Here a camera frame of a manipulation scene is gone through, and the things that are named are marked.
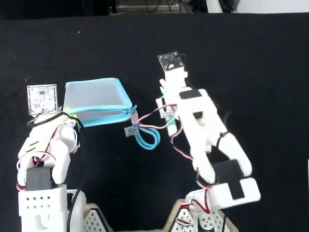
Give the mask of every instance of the black cable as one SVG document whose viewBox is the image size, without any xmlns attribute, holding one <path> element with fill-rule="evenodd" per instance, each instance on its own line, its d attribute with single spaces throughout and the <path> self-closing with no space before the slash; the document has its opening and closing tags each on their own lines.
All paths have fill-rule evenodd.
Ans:
<svg viewBox="0 0 309 232">
<path fill-rule="evenodd" d="M 90 142 L 89 142 L 89 138 L 88 138 L 88 136 L 87 136 L 87 134 L 86 134 L 86 131 L 85 131 L 85 128 L 84 128 L 82 122 L 81 122 L 78 118 L 76 118 L 76 117 L 69 116 L 69 115 L 68 115 L 68 117 L 69 117 L 70 119 L 76 120 L 77 123 L 79 124 L 79 126 L 81 127 L 81 131 L 83 132 L 83 134 L 84 134 L 84 136 L 85 136 L 85 139 L 86 139 L 88 155 L 90 156 L 90 155 L 91 155 L 91 151 L 90 151 Z M 85 172 L 85 174 L 84 174 L 84 176 L 83 176 L 83 178 L 82 178 L 82 180 L 81 180 L 81 182 L 80 182 L 80 184 L 79 184 L 79 186 L 78 186 L 78 188 L 77 188 L 77 190 L 76 190 L 76 193 L 75 193 L 75 195 L 74 195 L 74 197 L 73 197 L 73 199 L 72 199 L 71 207 L 70 207 L 69 213 L 68 213 L 67 232 L 70 232 L 70 221 L 71 221 L 71 217 L 72 217 L 73 208 L 74 208 L 75 202 L 76 202 L 76 200 L 77 200 L 78 194 L 80 193 L 81 188 L 82 188 L 82 186 L 84 185 L 84 183 L 85 183 L 85 181 L 86 181 L 86 179 L 87 179 L 87 176 L 88 176 L 88 174 L 89 174 L 89 171 L 90 171 L 90 165 L 88 165 L 87 170 L 86 170 L 86 172 Z"/>
<path fill-rule="evenodd" d="M 146 11 L 150 14 L 155 12 L 159 8 L 159 6 L 161 5 L 161 2 L 162 2 L 162 0 L 159 0 L 157 6 L 153 10 L 149 11 L 148 2 L 147 2 L 147 0 L 144 0 L 144 1 L 145 1 L 145 5 L 146 5 Z"/>
<path fill-rule="evenodd" d="M 57 114 L 57 115 L 55 115 L 55 116 L 52 116 L 52 117 L 50 117 L 50 118 L 48 118 L 48 119 L 46 119 L 46 120 L 44 120 L 44 121 L 42 121 L 42 122 L 38 122 L 38 123 L 29 123 L 29 124 L 27 124 L 27 126 L 29 126 L 30 128 L 34 128 L 34 127 L 43 125 L 43 124 L 45 124 L 45 123 L 47 123 L 47 122 L 51 122 L 51 121 L 53 121 L 54 119 L 56 119 L 56 118 L 58 118 L 58 117 L 60 117 L 60 116 L 62 116 L 62 115 L 66 115 L 66 116 L 70 117 L 66 112 L 60 112 L 59 114 Z"/>
<path fill-rule="evenodd" d="M 170 70 L 170 65 L 173 63 L 173 61 L 176 59 L 176 58 L 178 58 L 178 57 L 183 57 L 184 58 L 184 61 L 182 61 L 183 62 L 183 65 L 184 65 L 184 70 L 186 70 L 186 66 L 187 66 L 187 56 L 185 55 L 185 54 L 182 54 L 182 53 L 180 53 L 180 54 L 177 54 L 177 55 L 175 55 L 175 57 L 167 64 L 167 68 L 166 68 L 166 70 L 168 71 L 168 70 Z"/>
<path fill-rule="evenodd" d="M 169 11 L 172 12 L 171 6 L 175 3 L 176 0 L 173 0 L 171 4 L 169 4 L 169 0 L 166 0 L 166 4 L 168 5 Z"/>
<path fill-rule="evenodd" d="M 223 223 L 222 223 L 222 230 L 221 230 L 222 232 L 224 232 L 225 224 L 226 224 L 226 215 L 224 214 Z"/>
<path fill-rule="evenodd" d="M 222 122 L 223 122 L 223 124 L 225 125 L 226 128 L 227 128 L 227 119 L 228 119 L 228 117 L 230 117 L 231 114 L 232 114 L 231 111 L 226 112 L 226 114 L 224 115 L 224 117 L 222 119 Z"/>
<path fill-rule="evenodd" d="M 226 136 L 227 134 L 229 134 L 228 131 L 226 131 L 226 132 L 221 132 L 221 133 L 220 133 L 220 136 L 219 136 L 219 138 L 218 138 L 218 140 L 217 140 L 217 144 L 216 144 L 216 147 L 217 147 L 218 149 L 219 149 L 219 143 L 220 143 L 221 139 L 222 139 L 224 136 Z"/>
</svg>

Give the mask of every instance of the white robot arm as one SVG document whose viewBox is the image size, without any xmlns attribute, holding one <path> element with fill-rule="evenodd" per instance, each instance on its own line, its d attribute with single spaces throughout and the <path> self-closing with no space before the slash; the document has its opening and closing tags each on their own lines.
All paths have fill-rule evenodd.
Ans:
<svg viewBox="0 0 309 232">
<path fill-rule="evenodd" d="M 42 96 L 42 102 L 46 104 L 46 99 L 50 99 L 47 94 L 49 90 L 38 87 L 37 92 L 43 92 L 42 89 L 46 94 Z M 35 102 L 32 108 L 39 107 L 39 98 Z M 44 109 L 28 123 L 32 130 L 18 153 L 16 187 L 19 190 L 22 232 L 67 231 L 68 210 L 71 207 L 68 199 L 72 200 L 76 190 L 68 190 L 63 183 L 70 164 L 70 154 L 76 152 L 79 142 L 74 129 L 76 121 L 65 113 L 58 114 L 58 109 L 54 110 L 52 114 L 45 114 Z M 83 231 L 85 204 L 85 194 L 80 191 L 72 208 L 69 222 L 71 231 Z"/>
<path fill-rule="evenodd" d="M 217 114 L 217 109 L 204 89 L 187 87 L 187 72 L 177 52 L 158 56 L 165 72 L 161 79 L 163 97 L 156 100 L 158 107 L 176 104 L 160 110 L 167 121 L 176 116 L 190 145 L 193 168 L 204 182 L 204 189 L 190 192 L 186 199 L 199 199 L 211 211 L 258 201 L 260 192 L 256 181 L 249 177 L 251 163 L 235 136 L 229 133 Z M 169 136 L 177 132 L 176 124 L 168 126 Z M 211 164 L 207 154 L 217 146 L 229 160 Z"/>
</svg>

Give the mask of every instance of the black fabric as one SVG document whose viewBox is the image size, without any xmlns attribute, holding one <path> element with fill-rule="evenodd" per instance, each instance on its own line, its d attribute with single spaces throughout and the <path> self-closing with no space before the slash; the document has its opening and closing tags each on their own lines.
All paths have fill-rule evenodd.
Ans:
<svg viewBox="0 0 309 232">
<path fill-rule="evenodd" d="M 146 15 L 0 23 L 1 231 L 20 231 L 17 153 L 30 130 L 27 85 L 118 77 L 140 115 L 152 111 L 163 77 L 157 55 L 186 54 L 189 79 L 232 114 L 235 134 L 253 166 L 261 201 L 225 210 L 240 231 L 301 231 L 308 219 L 309 14 Z M 147 123 L 163 124 L 158 114 Z M 192 164 L 167 132 L 153 151 L 125 137 L 119 123 L 86 129 L 66 182 L 83 191 L 115 230 L 163 227 L 176 199 L 197 189 Z M 185 146 L 184 137 L 178 139 Z"/>
</svg>

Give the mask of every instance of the blue strap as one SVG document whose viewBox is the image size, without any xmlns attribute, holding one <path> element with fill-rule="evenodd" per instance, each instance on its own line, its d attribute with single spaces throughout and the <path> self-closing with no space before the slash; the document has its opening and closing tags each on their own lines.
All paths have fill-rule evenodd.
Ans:
<svg viewBox="0 0 309 232">
<path fill-rule="evenodd" d="M 135 139 L 137 141 L 137 143 L 144 149 L 146 150 L 153 150 L 156 148 L 156 146 L 158 146 L 158 144 L 160 143 L 160 140 L 161 140 L 161 136 L 160 136 L 160 133 L 156 130 L 156 129 L 152 129 L 152 128 L 149 128 L 149 129 L 146 129 L 146 128 L 141 128 L 139 127 L 139 130 L 142 131 L 142 132 L 145 132 L 147 134 L 150 134 L 153 136 L 154 138 L 154 143 L 153 144 L 149 144 L 148 142 L 146 142 L 142 136 L 140 135 L 140 133 L 134 135 L 135 136 Z"/>
</svg>

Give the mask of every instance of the cable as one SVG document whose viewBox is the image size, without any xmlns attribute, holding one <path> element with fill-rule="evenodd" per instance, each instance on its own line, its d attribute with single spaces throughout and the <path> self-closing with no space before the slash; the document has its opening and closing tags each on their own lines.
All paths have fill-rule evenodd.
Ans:
<svg viewBox="0 0 309 232">
<path fill-rule="evenodd" d="M 226 114 L 223 116 L 222 122 L 225 125 L 225 127 L 227 128 L 227 119 L 228 117 L 230 117 L 230 115 L 232 114 L 231 111 L 227 111 Z"/>
<path fill-rule="evenodd" d="M 29 124 L 27 124 L 27 126 L 29 126 L 30 128 L 34 128 L 34 127 L 43 125 L 43 124 L 45 124 L 45 123 L 47 123 L 47 122 L 51 122 L 51 121 L 53 121 L 54 119 L 56 119 L 56 118 L 58 118 L 58 117 L 60 117 L 60 116 L 62 116 L 62 115 L 66 115 L 66 116 L 69 117 L 69 115 L 68 115 L 66 112 L 60 112 L 59 114 L 57 114 L 57 115 L 55 115 L 55 116 L 52 116 L 52 117 L 50 117 L 50 118 L 48 118 L 48 119 L 46 119 L 46 120 L 44 120 L 44 121 L 42 121 L 42 122 L 38 122 L 38 123 L 30 122 Z"/>
<path fill-rule="evenodd" d="M 176 218 L 175 222 L 178 225 L 185 226 L 185 227 L 193 226 L 193 224 L 191 222 L 183 220 L 183 219 L 180 219 L 180 218 Z"/>
<path fill-rule="evenodd" d="M 79 126 L 81 127 L 81 131 L 83 132 L 83 134 L 84 134 L 84 136 L 85 136 L 85 139 L 86 139 L 87 149 L 88 149 L 88 155 L 90 156 L 90 155 L 91 155 L 90 142 L 89 142 L 89 138 L 88 138 L 88 136 L 87 136 L 87 134 L 86 134 L 86 131 L 85 131 L 85 128 L 84 128 L 82 122 L 81 122 L 78 118 L 76 118 L 76 117 L 69 116 L 67 113 L 65 113 L 65 114 L 66 114 L 70 119 L 76 120 L 77 123 L 79 124 Z M 76 202 L 76 200 L 77 200 L 78 194 L 79 194 L 79 192 L 81 191 L 81 188 L 82 188 L 82 186 L 84 185 L 84 183 L 85 183 L 85 181 L 86 181 L 86 179 L 87 179 L 87 176 L 88 176 L 88 174 L 89 174 L 89 171 L 90 171 L 90 165 L 88 165 L 87 170 L 86 170 L 86 172 L 85 172 L 85 174 L 84 174 L 84 176 L 83 176 L 83 178 L 82 178 L 82 180 L 81 180 L 81 182 L 80 182 L 80 184 L 79 184 L 79 186 L 78 186 L 78 188 L 77 188 L 77 190 L 76 190 L 76 192 L 75 192 L 75 195 L 74 195 L 74 197 L 73 197 L 73 199 L 72 199 L 72 204 L 71 204 L 71 207 L 70 207 L 69 213 L 68 213 L 67 232 L 70 232 L 70 221 L 71 221 L 71 217 L 72 217 L 73 208 L 74 208 L 75 202 Z"/>
<path fill-rule="evenodd" d="M 162 127 L 153 126 L 153 125 L 140 125 L 140 122 L 141 122 L 142 120 L 144 120 L 145 118 L 149 117 L 150 115 L 152 115 L 154 112 L 156 112 L 156 111 L 158 111 L 158 110 L 160 110 L 160 109 L 169 107 L 169 106 L 177 106 L 177 104 L 166 104 L 166 105 L 163 105 L 163 106 L 161 106 L 161 107 L 158 107 L 158 108 L 154 109 L 152 112 L 150 112 L 149 114 L 144 115 L 143 117 L 141 117 L 141 118 L 137 121 L 138 127 L 141 127 L 141 128 L 153 128 L 153 129 L 164 129 L 164 128 L 166 128 L 173 120 L 175 120 L 176 115 L 175 115 L 175 117 L 174 117 L 172 120 L 170 120 L 166 125 L 164 125 L 164 126 L 162 126 Z"/>
<path fill-rule="evenodd" d="M 16 182 L 16 188 L 18 191 L 25 191 L 26 187 L 25 186 L 21 186 L 18 182 Z"/>
<path fill-rule="evenodd" d="M 168 6 L 170 12 L 172 12 L 171 6 L 174 4 L 175 1 L 176 1 L 176 0 L 173 0 L 172 3 L 169 4 L 169 0 L 166 0 L 166 4 L 167 4 L 167 6 Z"/>
<path fill-rule="evenodd" d="M 185 54 L 179 53 L 177 55 L 174 56 L 174 58 L 167 64 L 166 70 L 170 70 L 170 65 L 173 63 L 173 61 L 178 58 L 178 57 L 183 57 L 185 59 L 185 63 L 183 63 L 184 65 L 184 70 L 186 71 L 186 66 L 187 66 L 187 56 Z"/>
<path fill-rule="evenodd" d="M 199 180 L 197 180 L 197 184 L 198 184 L 198 186 L 200 186 L 202 189 L 210 189 L 210 188 L 211 188 L 211 186 L 203 185 L 201 182 L 199 182 Z"/>
<path fill-rule="evenodd" d="M 226 131 L 226 132 L 221 132 L 221 133 L 220 133 L 219 138 L 218 138 L 218 140 L 217 140 L 217 144 L 216 144 L 217 149 L 219 149 L 219 143 L 220 143 L 221 139 L 222 139 L 224 136 L 226 136 L 227 134 L 229 134 L 228 131 Z"/>
<path fill-rule="evenodd" d="M 155 12 L 159 8 L 159 6 L 161 5 L 161 2 L 162 2 L 162 0 L 158 0 L 157 6 L 154 9 L 152 9 L 151 11 L 149 11 L 149 9 L 148 9 L 148 2 L 147 2 L 147 0 L 144 0 L 144 1 L 145 1 L 145 5 L 146 5 L 146 11 L 148 13 L 150 13 L 150 14 Z"/>
<path fill-rule="evenodd" d="M 17 163 L 16 163 L 16 169 L 19 171 L 19 169 L 20 169 L 19 164 L 20 164 L 20 162 L 22 161 L 23 158 L 25 158 L 25 157 L 27 157 L 27 156 L 38 157 L 37 155 L 35 155 L 35 153 L 43 153 L 43 156 L 42 156 L 41 158 L 39 158 L 39 160 L 42 160 L 46 155 L 47 155 L 47 156 L 51 156 L 52 158 L 54 158 L 54 160 L 56 160 L 55 157 L 54 157 L 52 154 L 48 153 L 48 152 L 44 152 L 44 151 L 28 152 L 28 153 L 24 154 L 24 155 L 17 161 Z"/>
<path fill-rule="evenodd" d="M 180 149 L 178 149 L 175 145 L 174 145 L 174 138 L 176 138 L 183 130 L 183 125 L 181 124 L 181 127 L 180 129 L 172 135 L 172 137 L 170 138 L 170 143 L 173 145 L 173 148 L 178 151 L 180 154 L 182 154 L 182 156 L 184 156 L 185 158 L 187 158 L 188 160 L 192 160 L 193 161 L 193 158 L 192 156 L 184 153 L 183 151 L 181 151 Z"/>
<path fill-rule="evenodd" d="M 205 201 L 205 207 L 204 207 L 204 206 L 202 205 L 202 203 L 199 202 L 197 199 L 192 199 L 192 200 L 191 200 L 191 204 L 192 204 L 192 202 L 195 202 L 196 204 L 198 204 L 198 206 L 199 206 L 205 213 L 207 213 L 207 214 L 210 213 L 210 210 L 209 210 L 207 201 Z"/>
<path fill-rule="evenodd" d="M 164 129 L 164 128 L 168 127 L 169 124 L 171 124 L 173 121 L 175 121 L 176 117 L 177 117 L 177 115 L 175 114 L 175 116 L 170 121 L 168 121 L 164 126 L 162 126 L 162 127 L 157 127 L 157 126 L 153 126 L 153 125 L 139 124 L 139 128 L 153 128 L 153 129 L 161 130 L 161 129 Z"/>
<path fill-rule="evenodd" d="M 225 224 L 226 224 L 226 215 L 224 214 L 223 223 L 222 223 L 222 232 L 225 230 Z"/>
<path fill-rule="evenodd" d="M 137 143 L 144 149 L 146 150 L 153 150 L 155 149 L 158 144 L 160 143 L 160 140 L 161 140 L 161 136 L 160 136 L 160 133 L 156 130 L 156 129 L 144 129 L 144 128 L 141 128 L 139 127 L 139 130 L 141 130 L 142 132 L 145 132 L 147 134 L 150 134 L 151 136 L 153 136 L 154 138 L 154 143 L 153 144 L 149 144 L 148 142 L 146 142 L 140 133 L 138 134 L 135 134 L 135 139 L 137 141 Z"/>
</svg>

